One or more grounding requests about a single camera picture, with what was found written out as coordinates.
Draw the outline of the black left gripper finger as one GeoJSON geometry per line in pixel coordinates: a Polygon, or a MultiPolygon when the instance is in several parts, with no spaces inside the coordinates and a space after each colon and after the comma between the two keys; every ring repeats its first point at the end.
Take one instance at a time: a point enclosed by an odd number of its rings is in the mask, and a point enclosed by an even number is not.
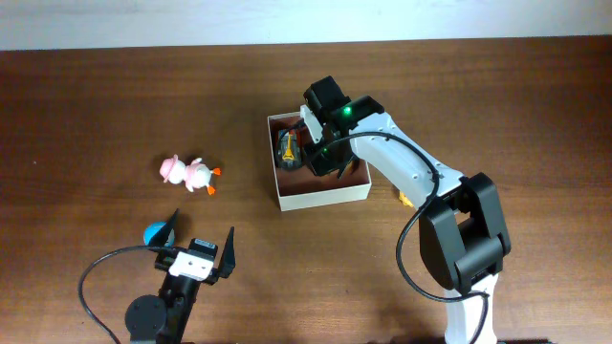
{"type": "Polygon", "coordinates": [[[229,278],[236,267],[234,250],[234,230],[235,228],[232,226],[229,230],[229,234],[224,245],[224,250],[222,252],[218,267],[219,278],[229,278]]]}
{"type": "Polygon", "coordinates": [[[165,222],[156,222],[147,227],[147,244],[152,247],[172,247],[174,245],[176,235],[174,226],[179,215],[179,209],[165,222]]]}

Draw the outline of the blue ball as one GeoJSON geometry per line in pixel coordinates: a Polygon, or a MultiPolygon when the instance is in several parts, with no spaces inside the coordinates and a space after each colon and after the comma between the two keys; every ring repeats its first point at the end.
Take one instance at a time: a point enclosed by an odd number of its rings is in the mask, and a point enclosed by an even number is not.
{"type": "Polygon", "coordinates": [[[157,222],[148,226],[143,234],[144,243],[151,247],[171,247],[175,233],[169,222],[157,222]]]}

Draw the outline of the grey orange toy car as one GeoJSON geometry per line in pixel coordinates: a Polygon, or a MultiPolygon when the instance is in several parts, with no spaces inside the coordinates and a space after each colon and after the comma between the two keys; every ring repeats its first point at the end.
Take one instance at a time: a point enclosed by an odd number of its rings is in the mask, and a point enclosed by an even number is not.
{"type": "Polygon", "coordinates": [[[296,129],[280,130],[275,143],[275,163],[280,169],[294,171],[303,165],[301,137],[296,129]]]}

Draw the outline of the pink white duck toy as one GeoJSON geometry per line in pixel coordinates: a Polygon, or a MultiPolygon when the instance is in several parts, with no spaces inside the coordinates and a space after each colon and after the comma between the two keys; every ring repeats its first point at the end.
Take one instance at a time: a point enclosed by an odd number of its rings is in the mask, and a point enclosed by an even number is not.
{"type": "Polygon", "coordinates": [[[211,181],[214,176],[220,176],[222,170],[219,167],[208,168],[202,158],[196,158],[190,164],[185,164],[177,155],[173,155],[163,160],[159,173],[165,183],[184,183],[189,192],[205,188],[208,195],[214,195],[216,188],[211,181]]]}

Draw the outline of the yellow round toy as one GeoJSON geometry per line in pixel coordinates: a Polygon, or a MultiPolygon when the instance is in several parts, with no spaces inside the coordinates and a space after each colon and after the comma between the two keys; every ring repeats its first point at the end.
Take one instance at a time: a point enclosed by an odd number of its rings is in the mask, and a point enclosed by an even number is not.
{"type": "Polygon", "coordinates": [[[399,200],[402,202],[403,205],[413,207],[413,203],[406,197],[403,192],[399,193],[399,200]]]}

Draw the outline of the brown plush toy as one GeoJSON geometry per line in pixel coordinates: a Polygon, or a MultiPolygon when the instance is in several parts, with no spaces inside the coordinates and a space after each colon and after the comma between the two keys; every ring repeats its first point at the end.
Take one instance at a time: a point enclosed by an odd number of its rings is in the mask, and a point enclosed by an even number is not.
{"type": "Polygon", "coordinates": [[[347,166],[346,166],[346,172],[347,172],[349,175],[352,175],[353,173],[355,173],[355,172],[358,170],[358,168],[359,168],[359,164],[360,164],[360,162],[359,162],[358,160],[353,160],[353,161],[350,161],[350,162],[347,164],[347,166]]]}

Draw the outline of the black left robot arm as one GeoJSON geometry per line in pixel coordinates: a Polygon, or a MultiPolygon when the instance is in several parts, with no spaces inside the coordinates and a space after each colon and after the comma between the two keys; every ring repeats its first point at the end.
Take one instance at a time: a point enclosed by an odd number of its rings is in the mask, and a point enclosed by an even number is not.
{"type": "Polygon", "coordinates": [[[187,247],[174,245],[178,215],[174,212],[144,231],[144,243],[160,247],[154,268],[163,271],[165,278],[157,294],[140,296],[127,308],[124,322],[132,343],[180,343],[200,286],[229,278],[236,266],[233,229],[216,262],[215,244],[193,238],[187,247]]]}

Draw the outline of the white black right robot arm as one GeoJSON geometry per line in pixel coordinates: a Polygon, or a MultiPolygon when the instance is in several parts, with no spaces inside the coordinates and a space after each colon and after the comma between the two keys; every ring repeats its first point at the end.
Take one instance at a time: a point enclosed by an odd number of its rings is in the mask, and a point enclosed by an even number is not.
{"type": "Polygon", "coordinates": [[[396,245],[407,284],[447,307],[447,343],[495,343],[492,298],[511,239],[498,191],[484,173],[472,177],[435,159],[370,96],[351,99],[331,76],[303,94],[302,119],[313,140],[306,159],[317,176],[363,160],[415,207],[396,245]],[[421,259],[444,295],[418,286],[403,264],[404,240],[419,229],[421,259]]]}

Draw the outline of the beige box maroon interior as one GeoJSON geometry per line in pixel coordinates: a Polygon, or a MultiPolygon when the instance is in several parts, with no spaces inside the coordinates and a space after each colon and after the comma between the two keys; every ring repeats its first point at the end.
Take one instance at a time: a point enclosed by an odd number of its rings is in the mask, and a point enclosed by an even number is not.
{"type": "Polygon", "coordinates": [[[276,166],[273,152],[277,132],[295,124],[298,120],[300,120],[299,112],[267,117],[269,151],[272,156],[275,193],[280,210],[290,211],[365,200],[372,185],[370,171],[365,161],[360,161],[355,173],[349,175],[345,172],[340,179],[336,172],[317,177],[307,165],[294,171],[286,171],[276,166]]]}

